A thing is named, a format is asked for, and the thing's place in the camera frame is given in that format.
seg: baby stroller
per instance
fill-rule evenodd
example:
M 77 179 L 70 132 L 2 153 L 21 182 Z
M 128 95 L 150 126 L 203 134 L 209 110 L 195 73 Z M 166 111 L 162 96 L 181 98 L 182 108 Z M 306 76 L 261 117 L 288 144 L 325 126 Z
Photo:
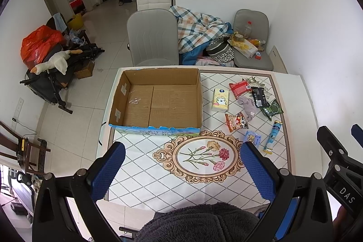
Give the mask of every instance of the baby stroller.
M 67 60 L 68 68 L 65 75 L 59 72 L 56 68 L 42 72 L 39 75 L 27 71 L 26 76 L 28 79 L 20 81 L 20 84 L 28 86 L 33 93 L 41 97 L 43 100 L 50 104 L 58 104 L 59 108 L 72 114 L 73 111 L 66 108 L 66 102 L 62 100 L 59 95 L 60 90 L 67 89 L 68 84 L 73 78 L 73 73 L 76 67 L 82 65 L 86 60 L 94 60 L 97 55 L 104 52 L 104 49 L 97 47 L 95 43 L 85 44 L 76 49 L 81 49 L 83 52 L 78 55 L 71 55 Z M 48 61 L 55 53 L 63 51 L 61 44 L 56 44 L 54 48 L 48 53 L 43 62 Z

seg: blue towel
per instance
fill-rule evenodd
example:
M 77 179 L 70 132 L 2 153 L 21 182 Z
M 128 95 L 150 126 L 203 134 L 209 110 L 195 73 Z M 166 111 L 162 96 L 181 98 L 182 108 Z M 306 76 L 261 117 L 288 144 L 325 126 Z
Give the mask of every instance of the blue towel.
M 64 23 L 61 13 L 56 13 L 54 16 L 54 23 L 56 24 L 56 29 L 60 32 L 64 32 L 67 29 L 67 25 Z

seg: open cardboard box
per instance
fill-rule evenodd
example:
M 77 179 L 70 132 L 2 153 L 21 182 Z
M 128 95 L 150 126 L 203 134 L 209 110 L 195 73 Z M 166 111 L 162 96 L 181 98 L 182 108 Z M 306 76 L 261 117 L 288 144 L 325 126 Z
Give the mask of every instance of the open cardboard box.
M 108 122 L 121 133 L 199 135 L 202 126 L 199 70 L 150 68 L 123 71 Z

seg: red snack package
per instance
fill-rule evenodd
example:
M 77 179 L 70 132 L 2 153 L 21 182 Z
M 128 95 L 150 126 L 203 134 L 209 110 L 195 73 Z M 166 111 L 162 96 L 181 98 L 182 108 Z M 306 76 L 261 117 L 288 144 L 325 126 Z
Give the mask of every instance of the red snack package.
M 35 65 L 43 62 L 57 43 L 62 44 L 64 41 L 60 31 L 42 25 L 23 39 L 20 56 L 24 64 L 32 69 Z
M 245 92 L 251 91 L 251 87 L 249 86 L 247 81 L 241 81 L 238 83 L 230 83 L 229 87 L 231 88 L 233 94 L 235 95 L 235 98 L 238 99 L 238 97 Z

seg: floral oval pattern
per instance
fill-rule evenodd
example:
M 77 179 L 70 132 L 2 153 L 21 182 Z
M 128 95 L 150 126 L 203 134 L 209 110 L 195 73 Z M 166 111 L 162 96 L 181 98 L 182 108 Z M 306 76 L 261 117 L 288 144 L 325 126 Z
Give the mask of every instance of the floral oval pattern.
M 164 169 L 187 182 L 223 182 L 244 167 L 239 157 L 242 142 L 221 131 L 203 131 L 199 137 L 178 137 L 153 157 Z

